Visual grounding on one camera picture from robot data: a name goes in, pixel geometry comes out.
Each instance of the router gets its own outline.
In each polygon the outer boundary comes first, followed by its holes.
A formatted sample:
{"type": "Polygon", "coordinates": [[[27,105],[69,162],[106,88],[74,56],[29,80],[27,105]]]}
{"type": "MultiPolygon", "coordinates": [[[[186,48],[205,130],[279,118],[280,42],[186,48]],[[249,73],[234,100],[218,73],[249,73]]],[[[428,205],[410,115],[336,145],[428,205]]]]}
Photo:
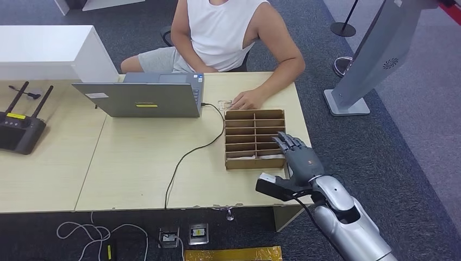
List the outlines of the router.
{"type": "Polygon", "coordinates": [[[31,117],[12,113],[17,101],[29,85],[25,82],[5,112],[0,111],[0,149],[28,155],[45,130],[46,123],[37,118],[40,110],[53,90],[51,85],[31,117]]]}

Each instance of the silver robotic arm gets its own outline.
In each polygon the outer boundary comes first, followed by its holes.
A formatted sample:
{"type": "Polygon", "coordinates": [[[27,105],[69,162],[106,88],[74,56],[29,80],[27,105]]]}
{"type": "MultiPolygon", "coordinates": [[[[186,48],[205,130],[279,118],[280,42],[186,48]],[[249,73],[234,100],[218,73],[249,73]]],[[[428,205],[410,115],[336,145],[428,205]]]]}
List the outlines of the silver robotic arm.
{"type": "Polygon", "coordinates": [[[334,177],[325,175],[312,148],[300,139],[280,132],[277,138],[285,154],[290,179],[261,174],[256,191],[282,201],[311,195],[314,222],[347,261],[395,261],[391,248],[357,199],[334,177]]]}

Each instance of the laptop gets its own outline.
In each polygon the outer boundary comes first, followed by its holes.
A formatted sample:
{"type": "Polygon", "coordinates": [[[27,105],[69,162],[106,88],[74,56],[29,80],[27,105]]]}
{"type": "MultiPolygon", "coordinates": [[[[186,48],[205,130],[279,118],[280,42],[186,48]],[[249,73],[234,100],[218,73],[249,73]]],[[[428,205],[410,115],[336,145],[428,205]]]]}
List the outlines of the laptop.
{"type": "Polygon", "coordinates": [[[200,117],[200,73],[127,73],[123,83],[72,85],[112,117],[200,117]]]}

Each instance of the white sleeveless shirt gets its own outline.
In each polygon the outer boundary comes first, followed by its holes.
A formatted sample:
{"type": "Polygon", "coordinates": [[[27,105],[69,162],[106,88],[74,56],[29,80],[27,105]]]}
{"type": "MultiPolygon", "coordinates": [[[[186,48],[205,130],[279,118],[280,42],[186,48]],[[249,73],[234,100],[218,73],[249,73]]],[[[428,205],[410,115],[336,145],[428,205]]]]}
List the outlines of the white sleeveless shirt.
{"type": "Polygon", "coordinates": [[[254,12],[267,0],[188,0],[192,46],[203,62],[220,72],[242,65],[254,43],[243,48],[246,29],[254,12]]]}

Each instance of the man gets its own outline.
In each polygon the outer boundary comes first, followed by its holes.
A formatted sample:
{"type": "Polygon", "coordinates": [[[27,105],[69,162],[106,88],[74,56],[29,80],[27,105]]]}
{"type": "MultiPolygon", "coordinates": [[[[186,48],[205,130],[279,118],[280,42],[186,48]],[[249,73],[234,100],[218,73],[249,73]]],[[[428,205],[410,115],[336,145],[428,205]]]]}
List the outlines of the man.
{"type": "Polygon", "coordinates": [[[266,0],[178,0],[171,26],[174,47],[130,57],[121,69],[123,73],[229,71],[242,65],[257,39],[277,59],[278,67],[261,86],[237,95],[231,109],[259,109],[305,68],[282,17],[266,0]]]}

